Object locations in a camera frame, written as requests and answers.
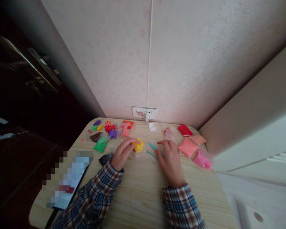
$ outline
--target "electrical outlet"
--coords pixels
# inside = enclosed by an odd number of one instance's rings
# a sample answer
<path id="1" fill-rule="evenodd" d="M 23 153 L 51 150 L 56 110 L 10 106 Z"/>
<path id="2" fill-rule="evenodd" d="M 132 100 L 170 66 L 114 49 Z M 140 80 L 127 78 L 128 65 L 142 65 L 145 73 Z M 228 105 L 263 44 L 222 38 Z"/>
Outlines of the electrical outlet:
<path id="1" fill-rule="evenodd" d="M 143 107 L 132 107 L 133 116 L 136 118 L 145 119 L 144 114 L 150 113 L 150 118 L 152 120 L 156 119 L 157 109 L 156 108 L 143 108 Z"/>

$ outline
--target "pink wallpaper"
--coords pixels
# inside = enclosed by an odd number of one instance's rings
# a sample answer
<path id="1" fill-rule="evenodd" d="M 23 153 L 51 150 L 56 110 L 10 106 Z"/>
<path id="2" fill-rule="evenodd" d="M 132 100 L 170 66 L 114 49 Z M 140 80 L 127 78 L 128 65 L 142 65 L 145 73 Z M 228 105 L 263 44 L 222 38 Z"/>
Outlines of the pink wallpaper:
<path id="1" fill-rule="evenodd" d="M 286 42 L 286 0 L 41 1 L 112 118 L 198 127 Z"/>

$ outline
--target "teal plastic tool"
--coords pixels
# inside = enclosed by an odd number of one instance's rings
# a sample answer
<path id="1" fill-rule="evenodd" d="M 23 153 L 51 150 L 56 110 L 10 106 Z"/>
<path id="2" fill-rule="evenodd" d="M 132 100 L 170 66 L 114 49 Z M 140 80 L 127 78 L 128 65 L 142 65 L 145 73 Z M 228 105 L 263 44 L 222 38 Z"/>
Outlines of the teal plastic tool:
<path id="1" fill-rule="evenodd" d="M 147 151 L 148 154 L 153 155 L 155 158 L 159 159 L 156 155 L 152 154 L 151 152 Z"/>
<path id="2" fill-rule="evenodd" d="M 157 149 L 157 147 L 155 147 L 152 143 L 148 143 L 149 144 L 149 146 L 154 150 L 154 151 L 156 151 L 156 149 Z"/>

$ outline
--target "black cable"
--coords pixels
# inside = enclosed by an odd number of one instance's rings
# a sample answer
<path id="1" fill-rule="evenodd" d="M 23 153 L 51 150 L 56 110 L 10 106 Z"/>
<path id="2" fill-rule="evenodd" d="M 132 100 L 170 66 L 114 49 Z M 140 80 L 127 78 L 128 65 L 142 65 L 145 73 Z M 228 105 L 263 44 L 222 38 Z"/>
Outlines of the black cable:
<path id="1" fill-rule="evenodd" d="M 56 217 L 56 215 L 58 213 L 58 211 L 59 211 L 58 208 L 54 208 L 54 211 L 52 212 L 52 214 L 51 214 L 51 216 L 50 216 L 50 218 L 49 218 L 49 220 L 47 222 L 47 225 L 45 226 L 44 229 L 48 229 L 51 226 L 51 224 L 53 223 L 53 220 L 55 219 L 55 217 Z"/>

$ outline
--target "plaid shirt sleeve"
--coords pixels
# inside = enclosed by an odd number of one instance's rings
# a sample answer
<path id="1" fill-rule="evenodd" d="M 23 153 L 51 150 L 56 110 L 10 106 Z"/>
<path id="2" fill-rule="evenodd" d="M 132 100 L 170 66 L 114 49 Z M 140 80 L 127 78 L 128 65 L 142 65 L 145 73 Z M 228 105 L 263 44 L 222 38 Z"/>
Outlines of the plaid shirt sleeve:
<path id="1" fill-rule="evenodd" d="M 170 228 L 207 228 L 188 184 L 164 188 L 163 202 Z"/>
<path id="2" fill-rule="evenodd" d="M 78 190 L 78 197 L 56 219 L 52 228 L 101 228 L 124 169 L 107 162 L 97 175 Z"/>

